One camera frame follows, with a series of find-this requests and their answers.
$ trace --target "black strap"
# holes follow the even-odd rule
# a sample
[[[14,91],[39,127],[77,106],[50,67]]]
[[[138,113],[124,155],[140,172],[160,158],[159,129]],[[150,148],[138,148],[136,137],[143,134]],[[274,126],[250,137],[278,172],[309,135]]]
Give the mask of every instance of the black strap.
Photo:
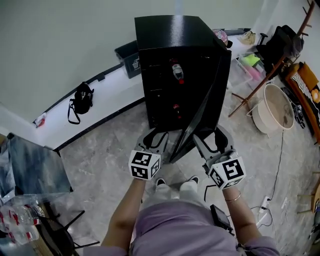
[[[77,115],[77,113],[75,112],[75,107],[74,107],[73,101],[74,101],[74,99],[73,99],[73,98],[72,98],[72,99],[70,99],[70,101],[69,101],[68,121],[69,121],[69,123],[70,123],[70,124],[78,125],[78,124],[80,124],[80,118],[79,118],[79,116]],[[73,122],[73,121],[70,121],[70,120],[69,120],[70,109],[72,109],[72,110],[73,110],[73,113],[74,113],[74,115],[75,115],[76,119],[78,119],[78,122]]]

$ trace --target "striped fabric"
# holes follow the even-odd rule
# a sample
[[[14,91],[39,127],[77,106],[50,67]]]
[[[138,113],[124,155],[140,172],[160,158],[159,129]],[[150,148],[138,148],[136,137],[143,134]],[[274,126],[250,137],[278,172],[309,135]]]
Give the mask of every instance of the striped fabric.
[[[316,116],[316,114],[317,114],[318,124],[320,124],[320,114],[319,114],[320,111],[319,111],[319,109],[316,107],[316,105],[315,105],[315,103],[314,103],[314,101],[313,101],[313,99],[312,99],[311,93],[309,92],[309,90],[308,90],[305,82],[302,80],[301,76],[300,76],[298,73],[295,73],[295,74],[291,77],[291,79],[298,84],[299,89],[303,92],[303,94],[304,94],[305,96],[307,96],[307,97],[309,98],[309,100],[311,101],[311,103],[314,105],[314,108],[317,110],[317,113],[314,113],[314,115]]]

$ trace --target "tile floor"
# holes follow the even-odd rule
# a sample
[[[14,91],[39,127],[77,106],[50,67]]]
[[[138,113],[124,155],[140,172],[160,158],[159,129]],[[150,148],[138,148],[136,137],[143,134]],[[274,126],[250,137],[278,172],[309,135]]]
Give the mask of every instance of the tile floor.
[[[275,84],[281,85],[279,79],[276,79]],[[249,93],[247,88],[242,89],[242,92],[243,96]],[[261,205],[265,196],[272,195],[282,133],[278,132],[268,138],[259,132],[252,118],[246,116],[245,107],[228,118],[228,114],[239,103],[227,91],[219,124],[231,133],[235,148],[243,157],[247,177],[238,188],[248,205],[255,207]],[[142,103],[100,125],[60,151],[74,192],[58,199],[55,207],[62,213],[61,222],[67,222],[67,218],[76,215],[77,211],[86,211],[70,230],[79,243],[103,240],[109,219],[132,180],[128,172],[128,157],[137,138],[147,129],[146,105]],[[213,136],[206,139],[212,148],[213,141]],[[280,171],[274,197],[269,205],[273,223],[259,228],[263,235],[276,239],[277,248],[283,255],[302,255],[313,224],[311,213],[297,215],[296,212],[310,207],[309,200],[298,199],[297,194],[310,193],[318,180],[316,175],[312,175],[312,171],[319,169],[320,159],[319,148],[314,145],[314,141],[308,128],[301,129],[297,123],[283,134]],[[203,164],[204,160],[193,149],[176,163],[164,165],[157,176],[164,177],[168,184],[179,185],[197,174],[201,180],[198,193],[203,197],[206,185],[213,184],[205,175]],[[144,198],[153,189],[154,184],[149,182]],[[286,197],[288,203],[281,209]],[[228,213],[222,193],[217,188],[208,189],[206,201]],[[253,212],[258,219],[258,209],[253,209]],[[266,216],[262,223],[268,225],[270,221],[271,218]]]

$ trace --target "black bag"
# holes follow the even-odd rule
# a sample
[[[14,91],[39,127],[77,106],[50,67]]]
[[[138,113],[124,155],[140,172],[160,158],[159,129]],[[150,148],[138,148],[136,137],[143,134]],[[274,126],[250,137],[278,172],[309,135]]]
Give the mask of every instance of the black bag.
[[[94,89],[90,90],[90,87],[86,82],[82,82],[76,89],[74,94],[74,98],[69,101],[69,109],[68,109],[68,121],[70,124],[78,125],[80,124],[80,118],[77,114],[87,113],[92,107],[92,96],[94,93]],[[70,109],[73,109],[76,119],[78,122],[73,122],[69,120]]]

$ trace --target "bracelet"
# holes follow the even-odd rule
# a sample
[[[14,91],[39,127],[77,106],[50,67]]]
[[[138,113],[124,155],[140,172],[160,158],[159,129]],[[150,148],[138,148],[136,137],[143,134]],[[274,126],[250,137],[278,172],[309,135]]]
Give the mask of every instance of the bracelet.
[[[237,196],[237,198],[232,199],[232,200],[225,200],[225,202],[226,202],[226,203],[232,203],[232,202],[234,202],[234,201],[237,201],[240,197],[241,197],[241,192],[240,192],[240,194]]]

